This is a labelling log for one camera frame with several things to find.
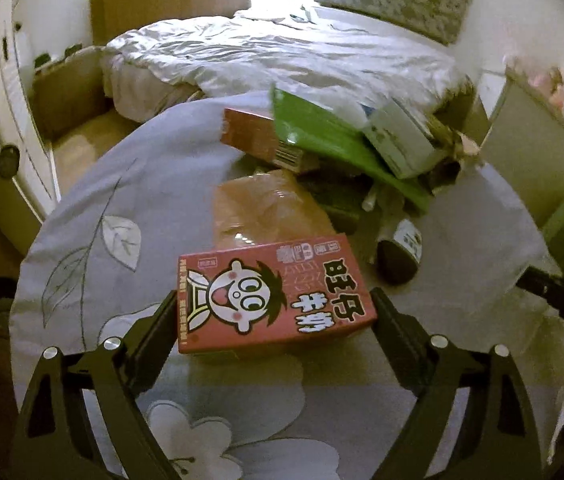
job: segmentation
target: cartoon character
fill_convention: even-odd
[[[188,330],[191,332],[204,325],[213,313],[222,322],[235,325],[241,334],[251,331],[251,325],[268,315],[271,325],[286,306],[282,291],[282,277],[262,262],[257,269],[245,266],[235,259],[229,268],[209,281],[189,270],[187,274]]]

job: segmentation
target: cartoon boy face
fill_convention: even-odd
[[[280,277],[276,278],[268,267],[264,267],[258,272],[245,267],[240,260],[233,260],[228,270],[215,277],[206,292],[208,307],[214,316],[234,324],[242,334],[248,333],[251,323],[267,314],[269,323],[272,323],[280,312],[279,294],[271,290],[272,287],[281,288]]]

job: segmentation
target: bed frame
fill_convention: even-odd
[[[107,44],[123,32],[159,20],[232,18],[237,10],[249,7],[251,0],[91,0],[93,44]]]

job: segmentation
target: table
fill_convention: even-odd
[[[31,247],[11,313],[18,404],[44,348],[65,354],[123,335],[175,287],[177,257],[212,248],[212,196],[249,171],[219,142],[223,108],[268,110],[266,92],[178,105],[110,150],[62,199]],[[351,239],[367,286],[367,222]],[[520,199],[490,166],[469,168],[441,193],[422,231],[422,267],[385,287],[430,333],[487,351],[507,344],[532,399],[546,452],[564,384],[564,325],[514,283],[530,263],[550,266]],[[89,416],[107,466],[120,465],[94,396]],[[155,387],[137,399],[174,468],[214,480],[370,478],[415,398],[401,389],[370,330],[319,348],[214,363],[172,351]],[[444,468],[459,431],[460,390],[430,473]]]

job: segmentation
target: red milk box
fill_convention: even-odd
[[[181,353],[332,338],[376,320],[345,235],[186,254],[178,282]]]

